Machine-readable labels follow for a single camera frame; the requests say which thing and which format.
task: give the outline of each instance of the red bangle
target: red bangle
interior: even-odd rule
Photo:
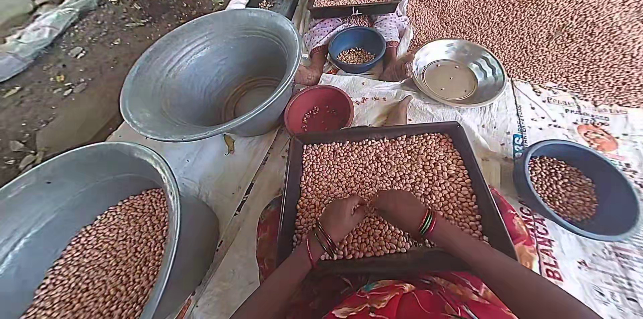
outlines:
[[[310,260],[310,266],[312,266],[313,269],[316,269],[317,263],[312,259],[312,253],[310,252],[310,240],[308,236],[306,236],[306,249],[308,250],[308,259]]]
[[[430,236],[431,236],[431,233],[433,232],[433,228],[435,227],[435,222],[436,222],[436,221],[437,221],[437,220],[436,220],[436,219],[435,219],[435,217],[434,217],[434,218],[433,218],[433,221],[431,221],[431,224],[429,225],[429,229],[426,231],[426,233],[424,233],[424,236],[427,236],[427,237],[430,237]]]

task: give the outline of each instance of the blue plastic bowl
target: blue plastic bowl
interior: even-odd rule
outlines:
[[[547,206],[529,177],[529,160],[539,156],[565,161],[591,178],[599,200],[594,217],[571,223]],[[535,143],[516,160],[513,176],[520,198],[530,208],[575,234],[600,241],[622,241],[638,231],[639,200],[630,182],[605,157],[583,145],[562,140]]]
[[[344,63],[337,56],[350,48],[362,48],[375,55],[370,62],[362,64]],[[370,27],[354,26],[335,34],[328,46],[328,52],[333,63],[347,73],[364,73],[373,68],[382,59],[386,51],[384,37]]]

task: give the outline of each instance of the dirt floor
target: dirt floor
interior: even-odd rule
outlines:
[[[122,123],[120,89],[141,53],[175,27],[228,2],[101,0],[29,69],[0,83],[0,186],[41,156],[104,141]],[[70,56],[77,47],[85,54]]]

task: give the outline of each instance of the foot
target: foot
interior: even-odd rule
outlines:
[[[401,100],[386,116],[384,126],[401,126],[407,124],[406,111],[408,104],[411,103],[412,96],[406,96]]]
[[[385,82],[400,82],[413,77],[413,58],[415,58],[413,53],[406,53],[398,60],[387,64],[378,79]]]
[[[294,82],[303,85],[317,85],[322,76],[322,69],[316,67],[299,66],[294,74]]]

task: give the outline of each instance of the red bowl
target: red bowl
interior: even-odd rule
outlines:
[[[284,122],[290,134],[333,131],[350,126],[354,114],[353,101],[346,92],[332,85],[313,85],[291,98],[285,106]]]

